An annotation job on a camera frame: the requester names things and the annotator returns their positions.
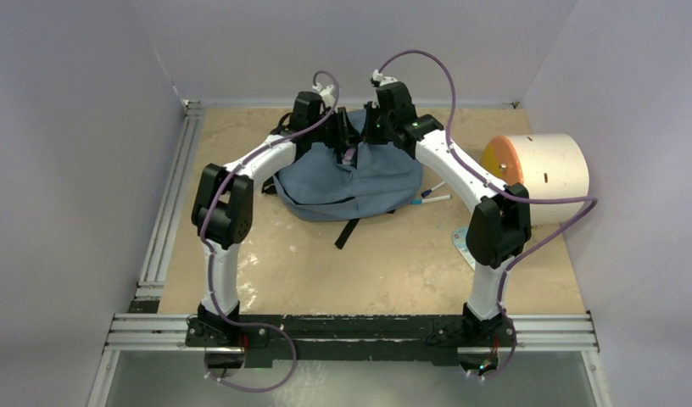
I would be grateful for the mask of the blue student backpack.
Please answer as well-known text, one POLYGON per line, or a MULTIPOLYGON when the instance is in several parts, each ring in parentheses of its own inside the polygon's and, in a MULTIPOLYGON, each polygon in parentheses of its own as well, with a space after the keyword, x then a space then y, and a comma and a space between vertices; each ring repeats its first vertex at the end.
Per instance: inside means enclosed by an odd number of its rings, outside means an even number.
POLYGON ((334 152, 316 142, 303 156, 261 187, 277 195, 301 220, 344 221, 335 246, 343 248, 358 222, 392 214, 411 203, 421 188, 421 163, 393 144, 358 144, 354 163, 338 164, 334 152))

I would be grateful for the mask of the light blue white marker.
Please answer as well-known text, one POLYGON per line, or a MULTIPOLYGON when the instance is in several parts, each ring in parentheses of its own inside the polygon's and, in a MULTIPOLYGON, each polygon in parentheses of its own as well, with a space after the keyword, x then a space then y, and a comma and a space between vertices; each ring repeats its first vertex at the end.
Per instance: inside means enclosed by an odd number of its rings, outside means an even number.
POLYGON ((411 201, 410 204, 412 205, 422 205, 422 204, 431 204, 431 203, 436 203, 436 202, 441 202, 441 201, 446 201, 452 199, 451 194, 446 194, 446 195, 440 195, 440 196, 435 196, 435 197, 426 197, 426 198, 421 198, 421 199, 415 199, 411 201))

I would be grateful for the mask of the blue capped white marker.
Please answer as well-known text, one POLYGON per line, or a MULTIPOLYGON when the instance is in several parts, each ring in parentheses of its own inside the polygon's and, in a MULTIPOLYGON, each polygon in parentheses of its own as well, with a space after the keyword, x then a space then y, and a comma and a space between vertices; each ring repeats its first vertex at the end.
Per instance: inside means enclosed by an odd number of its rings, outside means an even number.
POLYGON ((437 185, 435 185, 435 186, 433 186, 433 187, 431 187, 431 188, 426 189, 425 191, 423 191, 423 192, 421 193, 421 197, 422 197, 422 198, 425 198, 425 197, 429 196, 432 192, 438 190, 440 187, 443 187, 445 184, 446 184, 445 181, 441 181, 441 182, 438 183, 437 185))

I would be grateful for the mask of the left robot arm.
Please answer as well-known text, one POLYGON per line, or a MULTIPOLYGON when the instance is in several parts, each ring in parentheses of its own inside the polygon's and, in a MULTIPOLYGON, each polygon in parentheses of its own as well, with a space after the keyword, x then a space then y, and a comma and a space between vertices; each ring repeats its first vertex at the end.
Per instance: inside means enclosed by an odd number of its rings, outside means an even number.
POLYGON ((269 328, 264 322, 241 322, 237 294, 237 258, 253 223, 254 189, 293 164, 313 142, 340 142, 344 113, 334 86, 300 92, 293 110, 256 148, 229 164, 208 164, 202 171, 191 221, 205 257, 206 283, 193 328, 196 334, 227 347, 243 330, 269 328))

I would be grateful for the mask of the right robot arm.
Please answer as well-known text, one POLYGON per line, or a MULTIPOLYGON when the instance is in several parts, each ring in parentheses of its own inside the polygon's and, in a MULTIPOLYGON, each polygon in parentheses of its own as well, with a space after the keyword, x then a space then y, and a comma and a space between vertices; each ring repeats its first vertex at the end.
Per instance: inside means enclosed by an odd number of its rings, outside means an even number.
POLYGON ((471 214, 466 247, 475 260, 472 291, 464 304, 462 332, 472 344, 492 338, 503 322, 507 267, 532 236, 527 189, 491 176, 448 137, 430 114, 419 115, 408 87, 374 80, 376 98, 366 105, 365 140, 391 143, 439 175, 471 214))

